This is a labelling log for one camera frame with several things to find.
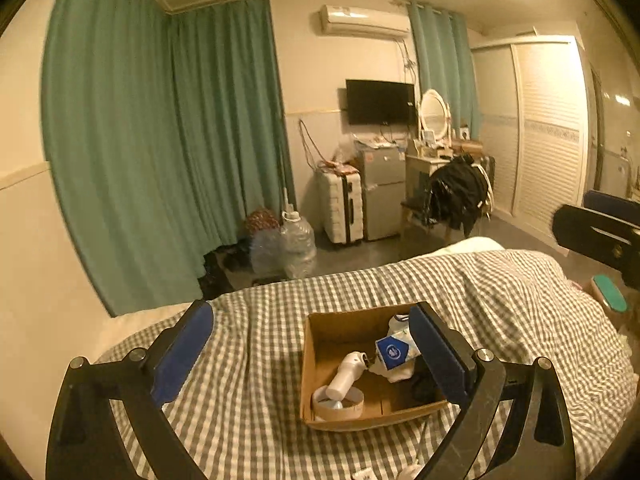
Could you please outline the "red patterned bag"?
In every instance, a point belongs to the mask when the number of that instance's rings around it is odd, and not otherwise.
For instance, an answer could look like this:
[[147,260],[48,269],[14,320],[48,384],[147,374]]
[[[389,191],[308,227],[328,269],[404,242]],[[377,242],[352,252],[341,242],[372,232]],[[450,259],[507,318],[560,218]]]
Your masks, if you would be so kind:
[[260,207],[246,217],[245,227],[248,234],[254,236],[260,231],[280,229],[280,221],[271,209]]

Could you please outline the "green curtain right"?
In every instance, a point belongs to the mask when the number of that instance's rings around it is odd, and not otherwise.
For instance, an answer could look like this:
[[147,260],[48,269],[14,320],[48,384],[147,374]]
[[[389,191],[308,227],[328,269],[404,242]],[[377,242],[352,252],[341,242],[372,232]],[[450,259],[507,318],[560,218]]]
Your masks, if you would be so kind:
[[416,1],[407,10],[421,90],[436,90],[450,106],[452,126],[467,126],[477,140],[480,104],[465,16]]

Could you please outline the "white air conditioner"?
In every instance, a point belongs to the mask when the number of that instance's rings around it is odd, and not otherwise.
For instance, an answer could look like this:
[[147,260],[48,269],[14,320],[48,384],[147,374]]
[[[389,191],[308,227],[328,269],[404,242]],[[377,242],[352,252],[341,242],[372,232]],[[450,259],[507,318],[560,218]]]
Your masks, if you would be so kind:
[[354,6],[325,4],[320,9],[320,20],[323,32],[328,35],[405,38],[410,32],[407,15]]

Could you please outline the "black wall television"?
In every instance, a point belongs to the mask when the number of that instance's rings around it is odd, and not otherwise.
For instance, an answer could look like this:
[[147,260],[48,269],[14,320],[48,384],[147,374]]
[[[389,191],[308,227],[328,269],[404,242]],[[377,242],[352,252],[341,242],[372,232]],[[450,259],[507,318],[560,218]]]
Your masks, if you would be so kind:
[[416,119],[414,85],[404,82],[347,79],[349,125],[410,125]]

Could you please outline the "green curtain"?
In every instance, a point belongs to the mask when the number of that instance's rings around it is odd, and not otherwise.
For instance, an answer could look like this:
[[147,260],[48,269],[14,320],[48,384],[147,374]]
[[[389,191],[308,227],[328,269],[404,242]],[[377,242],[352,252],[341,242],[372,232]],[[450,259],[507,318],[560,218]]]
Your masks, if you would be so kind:
[[450,106],[452,126],[467,126],[477,140],[480,104],[465,16],[416,1],[407,10],[421,90],[436,90]]
[[196,298],[206,255],[294,193],[270,0],[177,15],[154,0],[55,0],[41,123],[111,315]]

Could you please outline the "white suitcase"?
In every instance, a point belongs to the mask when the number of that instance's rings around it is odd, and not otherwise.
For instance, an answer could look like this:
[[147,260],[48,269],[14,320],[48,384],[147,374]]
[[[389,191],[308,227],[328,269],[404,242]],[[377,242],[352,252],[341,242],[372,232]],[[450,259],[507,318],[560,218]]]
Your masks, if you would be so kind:
[[350,245],[364,237],[359,171],[350,165],[317,172],[322,226],[333,244]]

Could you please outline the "green white sponge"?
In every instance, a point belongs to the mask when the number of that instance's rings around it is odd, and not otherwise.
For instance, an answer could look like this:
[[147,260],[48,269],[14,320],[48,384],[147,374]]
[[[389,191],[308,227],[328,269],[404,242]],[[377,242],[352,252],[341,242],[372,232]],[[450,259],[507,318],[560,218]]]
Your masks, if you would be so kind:
[[594,298],[608,310],[617,313],[628,311],[626,299],[608,276],[603,274],[595,275],[590,281],[590,286]]

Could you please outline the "wooden chair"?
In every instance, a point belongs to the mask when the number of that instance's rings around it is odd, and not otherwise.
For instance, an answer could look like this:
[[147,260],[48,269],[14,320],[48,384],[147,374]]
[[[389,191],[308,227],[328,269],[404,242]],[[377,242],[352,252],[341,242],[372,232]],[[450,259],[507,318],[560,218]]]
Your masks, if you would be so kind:
[[400,203],[400,236],[404,237],[409,226],[417,226],[429,233],[435,226],[441,224],[444,227],[442,239],[446,243],[451,242],[452,229],[450,226],[450,214],[447,208],[440,206],[439,200],[432,193],[406,198]]

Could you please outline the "white sliding wardrobe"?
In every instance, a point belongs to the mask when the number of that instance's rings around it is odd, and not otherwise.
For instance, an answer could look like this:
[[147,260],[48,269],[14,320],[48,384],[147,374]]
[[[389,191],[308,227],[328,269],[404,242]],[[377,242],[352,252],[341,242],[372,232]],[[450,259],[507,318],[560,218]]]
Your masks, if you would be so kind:
[[554,245],[552,218],[579,205],[588,169],[589,105],[572,36],[503,38],[472,50],[478,138],[495,159],[497,216]]

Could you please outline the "white spray bottle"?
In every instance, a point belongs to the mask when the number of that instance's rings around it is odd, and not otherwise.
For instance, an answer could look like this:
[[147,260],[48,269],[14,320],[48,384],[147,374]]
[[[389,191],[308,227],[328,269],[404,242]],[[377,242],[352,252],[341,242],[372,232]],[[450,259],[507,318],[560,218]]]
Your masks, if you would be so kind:
[[364,352],[353,351],[342,359],[329,385],[326,396],[332,401],[343,401],[350,388],[368,368],[368,358]]

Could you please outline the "blue white tissue pack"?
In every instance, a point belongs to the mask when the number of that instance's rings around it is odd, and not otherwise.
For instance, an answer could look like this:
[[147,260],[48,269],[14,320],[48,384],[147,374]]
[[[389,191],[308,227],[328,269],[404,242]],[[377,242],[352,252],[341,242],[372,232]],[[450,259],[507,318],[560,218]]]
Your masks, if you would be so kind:
[[405,365],[421,354],[409,327],[396,330],[375,341],[375,350],[378,359],[382,362],[382,367],[388,372]]

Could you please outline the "clear water jug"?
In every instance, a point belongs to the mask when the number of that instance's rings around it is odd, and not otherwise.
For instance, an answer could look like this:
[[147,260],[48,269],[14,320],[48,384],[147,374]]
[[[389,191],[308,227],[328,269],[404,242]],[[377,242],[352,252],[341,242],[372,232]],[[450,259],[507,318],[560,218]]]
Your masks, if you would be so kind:
[[290,280],[308,278],[316,265],[314,229],[296,210],[282,212],[282,266]]

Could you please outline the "silver mini fridge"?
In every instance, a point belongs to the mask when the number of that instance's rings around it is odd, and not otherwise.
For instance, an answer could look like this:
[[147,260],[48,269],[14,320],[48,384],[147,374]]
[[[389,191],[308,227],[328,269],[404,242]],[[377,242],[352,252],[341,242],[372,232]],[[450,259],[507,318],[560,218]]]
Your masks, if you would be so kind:
[[360,148],[356,157],[367,240],[397,235],[406,196],[405,155],[398,148]]

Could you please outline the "tape roll in box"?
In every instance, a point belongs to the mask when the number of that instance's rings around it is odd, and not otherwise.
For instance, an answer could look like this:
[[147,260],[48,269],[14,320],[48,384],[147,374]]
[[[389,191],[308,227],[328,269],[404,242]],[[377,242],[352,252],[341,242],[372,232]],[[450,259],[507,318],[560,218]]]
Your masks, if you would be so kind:
[[330,399],[326,393],[327,388],[327,386],[322,386],[311,396],[311,407],[315,420],[319,422],[350,422],[362,416],[364,395],[359,388],[350,388],[342,400]]

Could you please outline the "oval vanity mirror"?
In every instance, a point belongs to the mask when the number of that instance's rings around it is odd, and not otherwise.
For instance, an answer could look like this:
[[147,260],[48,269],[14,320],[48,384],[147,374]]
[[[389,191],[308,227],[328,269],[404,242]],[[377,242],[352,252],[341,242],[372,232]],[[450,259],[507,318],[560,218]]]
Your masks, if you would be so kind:
[[450,108],[435,89],[428,89],[423,93],[419,107],[419,119],[421,131],[427,139],[432,139],[440,145],[450,144]]

